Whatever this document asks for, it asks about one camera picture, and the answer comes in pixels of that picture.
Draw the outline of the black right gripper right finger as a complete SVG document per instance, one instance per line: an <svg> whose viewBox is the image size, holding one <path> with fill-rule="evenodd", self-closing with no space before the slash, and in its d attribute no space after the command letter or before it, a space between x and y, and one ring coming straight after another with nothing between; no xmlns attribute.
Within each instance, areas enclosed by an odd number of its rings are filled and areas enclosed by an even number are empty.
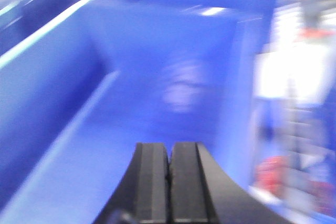
<svg viewBox="0 0 336 224"><path fill-rule="evenodd" d="M172 223L289 223L238 186L201 143L174 145L170 177Z"/></svg>

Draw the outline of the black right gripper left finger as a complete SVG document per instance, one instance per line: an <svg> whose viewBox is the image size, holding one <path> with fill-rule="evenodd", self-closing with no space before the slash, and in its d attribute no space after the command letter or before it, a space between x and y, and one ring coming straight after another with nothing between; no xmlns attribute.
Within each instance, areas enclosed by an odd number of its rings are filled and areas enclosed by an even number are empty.
<svg viewBox="0 0 336 224"><path fill-rule="evenodd" d="M168 223L168 173L162 143L137 143L126 172L93 223Z"/></svg>

